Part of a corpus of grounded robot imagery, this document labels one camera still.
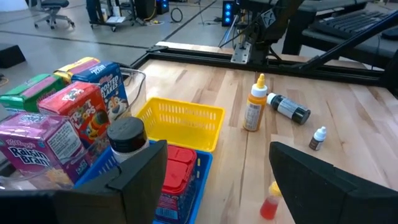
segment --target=yellow box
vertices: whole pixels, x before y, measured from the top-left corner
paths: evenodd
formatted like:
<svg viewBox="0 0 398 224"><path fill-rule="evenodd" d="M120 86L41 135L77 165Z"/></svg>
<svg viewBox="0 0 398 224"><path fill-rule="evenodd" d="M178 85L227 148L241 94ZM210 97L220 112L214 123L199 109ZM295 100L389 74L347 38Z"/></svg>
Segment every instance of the yellow box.
<svg viewBox="0 0 398 224"><path fill-rule="evenodd" d="M138 112L148 138L169 144L213 152L225 110L223 108L164 98L151 98Z"/></svg>
<svg viewBox="0 0 398 224"><path fill-rule="evenodd" d="M67 85L69 85L71 83L70 79L72 78L72 75L89 69L98 63L100 63L100 60L98 60L97 58L85 57L75 63L71 63L62 68L59 68L58 70L54 71L54 75L61 77L63 81Z"/></svg>

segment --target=black lid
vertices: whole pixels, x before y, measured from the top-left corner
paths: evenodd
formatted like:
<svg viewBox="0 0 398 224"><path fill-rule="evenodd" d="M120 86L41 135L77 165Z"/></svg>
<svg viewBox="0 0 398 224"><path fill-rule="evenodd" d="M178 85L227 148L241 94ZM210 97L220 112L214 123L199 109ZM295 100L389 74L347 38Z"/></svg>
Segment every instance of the black lid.
<svg viewBox="0 0 398 224"><path fill-rule="evenodd" d="M106 135L112 149L121 153L134 152L147 141L144 123L139 118L134 117L113 121L106 130Z"/></svg>

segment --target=yellow bottle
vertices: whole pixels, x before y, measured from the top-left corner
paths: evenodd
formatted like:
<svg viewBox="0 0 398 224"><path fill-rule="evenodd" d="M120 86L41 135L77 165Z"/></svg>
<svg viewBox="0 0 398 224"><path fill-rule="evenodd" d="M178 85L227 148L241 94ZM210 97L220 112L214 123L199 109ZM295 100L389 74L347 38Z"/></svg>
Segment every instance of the yellow bottle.
<svg viewBox="0 0 398 224"><path fill-rule="evenodd" d="M262 112L267 103L268 87L265 82L264 74L260 74L257 83L251 88L243 122L243 127L248 131L257 131L260 128Z"/></svg>

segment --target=yellow plastic basket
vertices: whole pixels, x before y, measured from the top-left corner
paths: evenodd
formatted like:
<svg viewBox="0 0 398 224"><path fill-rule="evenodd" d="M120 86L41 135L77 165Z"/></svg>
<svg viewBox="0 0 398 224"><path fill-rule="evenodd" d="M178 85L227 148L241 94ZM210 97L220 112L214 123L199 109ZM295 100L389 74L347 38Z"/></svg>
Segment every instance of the yellow plastic basket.
<svg viewBox="0 0 398 224"><path fill-rule="evenodd" d="M213 152L223 124L225 111L164 98L151 98L138 112L148 138L166 139L169 144Z"/></svg>

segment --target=wooden table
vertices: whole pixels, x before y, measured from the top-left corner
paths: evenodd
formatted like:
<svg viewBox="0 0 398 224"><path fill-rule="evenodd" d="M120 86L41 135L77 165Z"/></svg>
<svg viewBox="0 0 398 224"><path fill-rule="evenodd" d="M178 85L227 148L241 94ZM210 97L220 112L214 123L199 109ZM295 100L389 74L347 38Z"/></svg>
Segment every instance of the wooden table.
<svg viewBox="0 0 398 224"><path fill-rule="evenodd" d="M168 42L158 45L231 52ZM282 58L307 60L288 55ZM356 62L330 64L364 67ZM242 128L244 110L259 73L159 60L148 61L141 70L147 74L148 98L161 96L226 110L197 223L294 223L284 202L274 221L259 214L274 180L268 158L271 141L398 190L398 101L384 88L266 74L269 92L288 96L310 108L312 114L299 126L268 106L260 130L249 133ZM326 141L320 151L313 151L308 143L321 126L328 129Z"/></svg>

